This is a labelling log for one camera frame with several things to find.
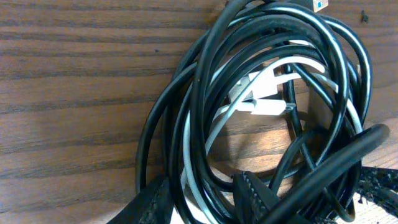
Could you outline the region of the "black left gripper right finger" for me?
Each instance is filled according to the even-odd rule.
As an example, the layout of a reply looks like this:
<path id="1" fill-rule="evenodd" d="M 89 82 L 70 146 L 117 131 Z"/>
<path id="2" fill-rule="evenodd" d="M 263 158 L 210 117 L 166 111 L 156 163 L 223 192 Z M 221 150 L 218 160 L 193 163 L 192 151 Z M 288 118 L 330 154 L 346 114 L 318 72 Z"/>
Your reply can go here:
<path id="1" fill-rule="evenodd" d="M 267 186 L 252 172 L 233 177 L 233 197 L 240 223 L 309 223 L 295 213 L 288 212 L 277 196 L 285 171 L 276 171 Z"/>

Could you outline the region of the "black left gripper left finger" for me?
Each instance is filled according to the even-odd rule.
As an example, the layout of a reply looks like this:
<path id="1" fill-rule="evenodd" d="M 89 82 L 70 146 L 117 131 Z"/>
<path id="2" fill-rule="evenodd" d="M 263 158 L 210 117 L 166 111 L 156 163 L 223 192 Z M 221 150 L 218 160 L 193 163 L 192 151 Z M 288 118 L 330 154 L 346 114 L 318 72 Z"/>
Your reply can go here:
<path id="1" fill-rule="evenodd" d="M 174 201 L 169 179 L 159 175 L 130 201 L 108 224 L 168 224 Z"/>

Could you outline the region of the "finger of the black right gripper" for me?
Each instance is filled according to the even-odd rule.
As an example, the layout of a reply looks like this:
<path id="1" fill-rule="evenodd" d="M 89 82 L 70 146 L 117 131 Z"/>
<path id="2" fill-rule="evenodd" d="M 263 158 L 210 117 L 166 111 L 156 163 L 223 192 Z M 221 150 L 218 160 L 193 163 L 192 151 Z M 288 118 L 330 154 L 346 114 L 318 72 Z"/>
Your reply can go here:
<path id="1" fill-rule="evenodd" d="M 362 167 L 357 193 L 397 217 L 397 169 Z"/>

